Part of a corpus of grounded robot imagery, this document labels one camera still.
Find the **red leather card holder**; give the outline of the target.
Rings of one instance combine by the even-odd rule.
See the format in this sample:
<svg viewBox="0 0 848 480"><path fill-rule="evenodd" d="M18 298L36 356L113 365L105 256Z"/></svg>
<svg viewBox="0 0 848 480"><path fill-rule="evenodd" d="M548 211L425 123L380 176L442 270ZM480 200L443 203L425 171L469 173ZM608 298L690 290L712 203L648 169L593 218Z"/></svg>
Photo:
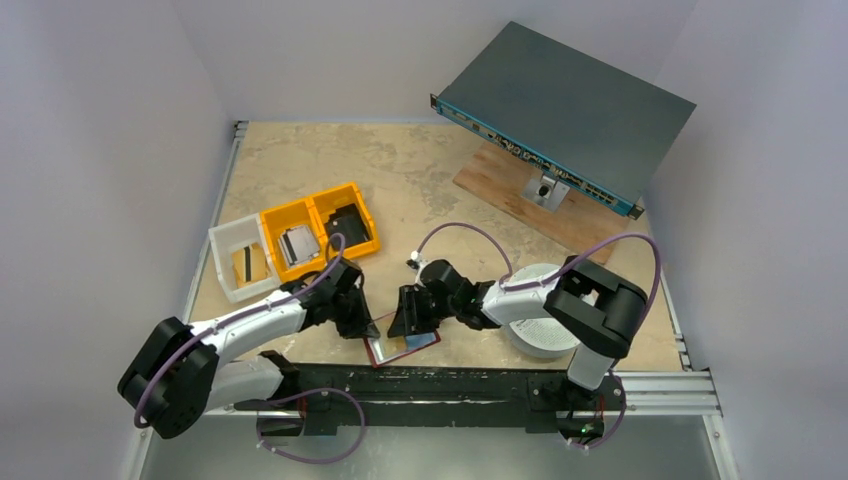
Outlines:
<svg viewBox="0 0 848 480"><path fill-rule="evenodd" d="M366 338L365 350L371 365L380 368L441 341L438 333L426 333L405 337L389 337L389 324L377 325L378 338Z"/></svg>

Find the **orange gold credit card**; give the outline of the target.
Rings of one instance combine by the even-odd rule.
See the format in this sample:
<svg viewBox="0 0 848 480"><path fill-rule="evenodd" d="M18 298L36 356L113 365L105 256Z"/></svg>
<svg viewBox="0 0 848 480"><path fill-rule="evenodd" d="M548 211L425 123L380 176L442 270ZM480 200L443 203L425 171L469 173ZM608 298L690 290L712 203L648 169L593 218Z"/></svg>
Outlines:
<svg viewBox="0 0 848 480"><path fill-rule="evenodd" d="M405 337L387 337L384 339L381 347L386 357L401 355L408 351L408 345Z"/></svg>

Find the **gold card with black stripe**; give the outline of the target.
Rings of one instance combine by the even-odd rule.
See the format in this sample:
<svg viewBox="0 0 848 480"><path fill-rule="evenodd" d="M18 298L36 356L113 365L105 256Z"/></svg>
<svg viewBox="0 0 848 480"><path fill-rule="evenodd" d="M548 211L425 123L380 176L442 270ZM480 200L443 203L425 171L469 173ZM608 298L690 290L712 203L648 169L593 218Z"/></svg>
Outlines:
<svg viewBox="0 0 848 480"><path fill-rule="evenodd" d="M265 253L259 243L234 250L231 260L237 288L245 288L270 277Z"/></svg>

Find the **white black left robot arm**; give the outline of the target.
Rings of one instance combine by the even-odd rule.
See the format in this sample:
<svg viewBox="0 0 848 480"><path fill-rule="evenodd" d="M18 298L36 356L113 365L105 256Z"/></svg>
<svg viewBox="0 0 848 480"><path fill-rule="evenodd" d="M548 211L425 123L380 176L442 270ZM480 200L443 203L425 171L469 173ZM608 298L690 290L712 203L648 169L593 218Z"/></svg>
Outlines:
<svg viewBox="0 0 848 480"><path fill-rule="evenodd" d="M298 382L284 358L241 355L274 339L331 322L343 339L377 335L364 295L363 272L346 258L283 284L265 298L227 315L186 324L156 324L117 384L133 409L133 424L163 439L184 433L209 409L264 400L284 409L297 399Z"/></svg>

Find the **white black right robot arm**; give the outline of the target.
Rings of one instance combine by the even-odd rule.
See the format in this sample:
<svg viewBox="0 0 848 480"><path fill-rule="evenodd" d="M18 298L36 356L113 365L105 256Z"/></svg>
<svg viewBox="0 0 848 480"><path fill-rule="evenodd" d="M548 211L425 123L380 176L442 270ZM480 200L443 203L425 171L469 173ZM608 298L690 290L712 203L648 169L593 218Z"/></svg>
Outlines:
<svg viewBox="0 0 848 480"><path fill-rule="evenodd" d="M584 407L596 399L613 364L625 358L649 309L636 284L590 261L570 256L556 276L550 264L521 282L473 282L448 261L422 265L412 285L399 289L390 338L429 334L454 318L473 330L553 319L578 340L561 381L564 399Z"/></svg>

